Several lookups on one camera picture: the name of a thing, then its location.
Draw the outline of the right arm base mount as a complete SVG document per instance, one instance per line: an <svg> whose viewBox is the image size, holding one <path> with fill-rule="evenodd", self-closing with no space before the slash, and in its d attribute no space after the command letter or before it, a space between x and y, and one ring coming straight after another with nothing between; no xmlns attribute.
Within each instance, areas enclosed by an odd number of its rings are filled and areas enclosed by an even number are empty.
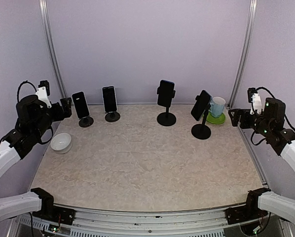
<svg viewBox="0 0 295 237"><path fill-rule="evenodd" d="M246 205L243 205L226 209L225 215L227 223L232 225L260 218L263 215L263 211L251 210Z"/></svg>

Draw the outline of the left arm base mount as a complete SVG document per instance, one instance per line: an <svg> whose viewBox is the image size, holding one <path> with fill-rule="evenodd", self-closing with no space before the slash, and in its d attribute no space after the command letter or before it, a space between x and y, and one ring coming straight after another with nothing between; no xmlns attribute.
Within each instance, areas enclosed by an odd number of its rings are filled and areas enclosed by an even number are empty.
<svg viewBox="0 0 295 237"><path fill-rule="evenodd" d="M75 210L70 208L64 208L59 206L54 206L52 212L49 214L43 214L42 211L33 212L33 216L55 222L58 224L72 225L75 217Z"/></svg>

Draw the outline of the phone with teal case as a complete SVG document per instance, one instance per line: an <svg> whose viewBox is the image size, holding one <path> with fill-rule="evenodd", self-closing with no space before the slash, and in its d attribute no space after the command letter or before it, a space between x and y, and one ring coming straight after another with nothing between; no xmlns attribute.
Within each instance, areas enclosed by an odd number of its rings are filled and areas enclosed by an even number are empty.
<svg viewBox="0 0 295 237"><path fill-rule="evenodd" d="M202 90L201 93L196 96L196 102L191 110L191 115L196 121L201 119L207 106L210 105L211 99L211 95L206 90Z"/></svg>

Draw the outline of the folding phone stand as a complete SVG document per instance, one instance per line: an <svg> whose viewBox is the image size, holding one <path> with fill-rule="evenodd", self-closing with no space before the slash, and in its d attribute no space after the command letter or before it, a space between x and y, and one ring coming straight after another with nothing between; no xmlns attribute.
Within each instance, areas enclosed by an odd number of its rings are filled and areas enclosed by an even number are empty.
<svg viewBox="0 0 295 237"><path fill-rule="evenodd" d="M88 116L88 117L85 117L85 118L81 118L79 120L79 126L80 127L83 127L83 128L86 128L86 127L89 127L93 124L94 120L92 117Z"/></svg>
<svg viewBox="0 0 295 237"><path fill-rule="evenodd" d="M105 115L105 120L107 122L116 122L120 119L120 113L118 112L111 112Z"/></svg>

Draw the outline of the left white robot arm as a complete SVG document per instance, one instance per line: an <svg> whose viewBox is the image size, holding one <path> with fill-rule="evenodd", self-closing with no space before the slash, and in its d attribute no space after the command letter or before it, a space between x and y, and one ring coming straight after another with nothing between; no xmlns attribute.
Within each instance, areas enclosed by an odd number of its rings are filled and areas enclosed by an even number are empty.
<svg viewBox="0 0 295 237"><path fill-rule="evenodd" d="M17 121L14 129L0 139L0 177L13 165L27 156L37 144L44 145L42 137L52 130L54 122L63 121L72 115L72 99L62 98L57 103L49 100L47 80L40 81L34 94L17 97ZM25 213L55 219L59 209L54 197L42 188L12 197L0 198L0 222Z"/></svg>

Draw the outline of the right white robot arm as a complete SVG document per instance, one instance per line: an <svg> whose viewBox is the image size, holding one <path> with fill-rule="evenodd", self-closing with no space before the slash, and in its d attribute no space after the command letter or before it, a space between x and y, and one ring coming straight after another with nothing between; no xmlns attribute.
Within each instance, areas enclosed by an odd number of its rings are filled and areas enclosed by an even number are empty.
<svg viewBox="0 0 295 237"><path fill-rule="evenodd" d="M260 134L275 153L295 172L295 128L284 128L289 120L286 105L271 95L261 104L259 88L248 89L250 109L231 109L228 114L232 126L252 129ZM275 214L295 225L295 200L276 194L268 188L259 188L248 192L244 205L226 210L229 224L245 222L267 214Z"/></svg>

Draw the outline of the phone with lilac case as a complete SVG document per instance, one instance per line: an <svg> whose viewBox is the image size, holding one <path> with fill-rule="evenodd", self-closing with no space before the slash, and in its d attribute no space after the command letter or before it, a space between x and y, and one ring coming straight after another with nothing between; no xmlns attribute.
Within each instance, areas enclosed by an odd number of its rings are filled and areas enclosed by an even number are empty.
<svg viewBox="0 0 295 237"><path fill-rule="evenodd" d="M88 105L83 91L74 93L72 95L72 100L74 103L77 117L79 119L83 119L85 117L90 116Z"/></svg>

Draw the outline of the phone with dark-blue case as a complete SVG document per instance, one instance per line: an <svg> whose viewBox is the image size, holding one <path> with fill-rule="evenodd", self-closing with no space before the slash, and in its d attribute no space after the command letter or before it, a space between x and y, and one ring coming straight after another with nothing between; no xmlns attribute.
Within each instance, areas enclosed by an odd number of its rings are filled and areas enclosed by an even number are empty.
<svg viewBox="0 0 295 237"><path fill-rule="evenodd" d="M157 89L157 104L166 108L169 108L172 103L172 99L175 97L175 84L171 81L161 80Z"/></svg>

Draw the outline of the phone with light-blue case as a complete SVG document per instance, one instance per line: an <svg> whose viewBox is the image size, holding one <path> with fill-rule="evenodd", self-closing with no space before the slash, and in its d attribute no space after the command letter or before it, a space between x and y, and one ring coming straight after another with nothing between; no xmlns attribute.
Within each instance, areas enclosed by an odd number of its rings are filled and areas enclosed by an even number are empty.
<svg viewBox="0 0 295 237"><path fill-rule="evenodd" d="M106 113L117 111L117 102L114 86L106 86L102 88L103 102Z"/></svg>

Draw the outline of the black clamp phone stand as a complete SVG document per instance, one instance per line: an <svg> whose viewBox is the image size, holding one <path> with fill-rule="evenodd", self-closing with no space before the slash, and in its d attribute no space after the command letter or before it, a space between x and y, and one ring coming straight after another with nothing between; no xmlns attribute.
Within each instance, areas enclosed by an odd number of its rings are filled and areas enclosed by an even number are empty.
<svg viewBox="0 0 295 237"><path fill-rule="evenodd" d="M157 116L157 122L162 126L172 126L176 123L176 117L169 112L169 108L166 108L165 112L160 113Z"/></svg>

